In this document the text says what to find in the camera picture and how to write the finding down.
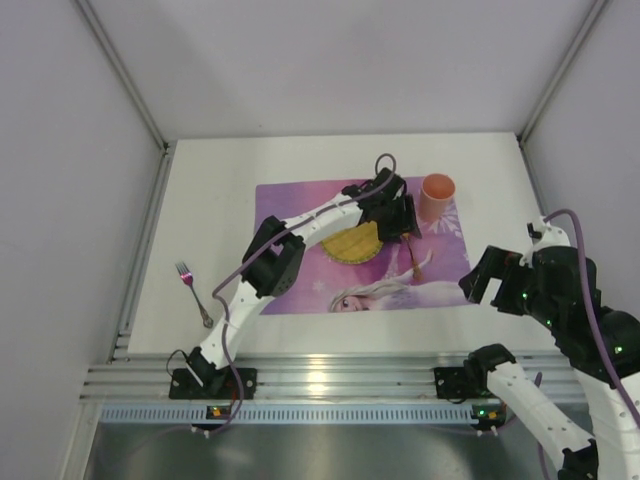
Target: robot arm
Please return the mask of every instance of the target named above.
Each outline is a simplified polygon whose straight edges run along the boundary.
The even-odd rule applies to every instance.
[[[543,219],[530,224],[529,252],[488,247],[460,287],[480,303],[491,278],[502,281],[491,302],[498,311],[530,315],[549,329],[582,385],[593,420],[595,441],[571,423],[523,375],[501,345],[484,347],[465,361],[478,389],[502,398],[541,443],[561,480],[640,479],[640,430],[615,389],[591,331],[579,280],[578,255],[566,234]],[[596,266],[587,259],[589,295],[607,354],[622,384],[640,405],[640,324],[625,312],[600,305]]]
[[[399,240],[406,233],[420,235],[406,182],[388,168],[362,185],[345,187],[302,215],[283,221],[274,216],[265,219],[242,259],[246,268],[228,314],[188,355],[187,368],[174,370],[169,397],[216,398],[228,376],[227,354],[233,360],[242,334],[270,302],[291,288],[305,250],[334,233],[371,221],[376,222],[378,239],[383,242]]]
[[[336,208],[317,216],[319,211],[327,209],[332,205],[340,205],[340,203],[343,203],[350,198],[351,197],[340,193],[329,202],[311,210],[310,212],[284,220],[282,222],[283,226],[291,227],[310,218],[311,221],[309,223],[299,229],[296,229],[295,237],[297,238],[291,240],[295,242],[297,246],[304,247],[305,250],[307,248],[311,248],[334,233],[358,225],[363,212],[356,203],[350,203],[343,207],[337,206]],[[262,239],[260,238],[259,241],[256,242],[258,247],[261,245],[260,240]],[[296,261],[302,260],[301,255],[293,255],[292,257],[294,257]],[[242,340],[242,333],[246,332],[247,328],[253,324],[256,318],[258,318],[260,312],[269,303],[275,300],[277,296],[288,290],[291,285],[293,285],[294,281],[295,278],[292,276],[285,278],[281,283],[278,283],[277,286],[274,287],[270,295],[259,295],[256,287],[254,287],[249,281],[240,282],[238,290],[229,304],[231,321],[229,322],[229,329],[227,333],[227,348],[231,358],[235,358],[236,356],[238,346]],[[218,369],[228,365],[220,344],[224,322],[224,318],[221,319],[216,324],[211,334],[200,344],[202,356],[206,358],[209,363],[214,364]]]

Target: white wall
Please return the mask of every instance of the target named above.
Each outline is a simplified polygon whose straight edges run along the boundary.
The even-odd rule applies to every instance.
[[[92,0],[169,139],[518,131],[587,0]]]
[[[50,479],[159,153],[69,0],[0,2],[0,478]]]
[[[640,318],[640,3],[605,12],[529,142],[548,209],[580,216],[605,302]]]

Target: silver fork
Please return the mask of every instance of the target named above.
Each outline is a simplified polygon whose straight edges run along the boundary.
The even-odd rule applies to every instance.
[[[191,273],[191,270],[189,270],[189,268],[184,262],[176,263],[176,268],[178,269],[178,273],[180,274],[182,283],[184,283],[187,287],[189,287],[189,289],[191,290],[191,293],[193,293],[193,298],[196,299],[196,303],[198,304],[198,309],[200,310],[200,316],[202,317],[202,324],[205,326],[205,328],[212,328],[213,319],[209,316],[207,309],[204,308],[204,306],[202,305],[202,302],[198,298],[198,294],[193,288],[193,273]]]

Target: yellow fan-shaped object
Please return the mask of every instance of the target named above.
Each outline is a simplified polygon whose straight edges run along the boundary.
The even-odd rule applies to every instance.
[[[375,257],[382,242],[376,222],[368,222],[331,235],[322,242],[322,248],[336,262],[357,265]]]

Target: pink placemat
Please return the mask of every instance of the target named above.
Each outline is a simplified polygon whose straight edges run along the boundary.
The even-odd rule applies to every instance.
[[[408,192],[419,198],[421,177],[409,177]],[[333,198],[344,186],[363,180],[281,183],[256,187],[257,228],[268,216],[286,219]],[[455,201],[434,223],[421,223],[422,239],[412,238],[423,278],[413,279],[405,243],[387,243],[360,265],[332,260],[321,245],[308,249],[296,283],[265,308],[263,315],[397,310],[465,305],[458,280],[470,270]]]

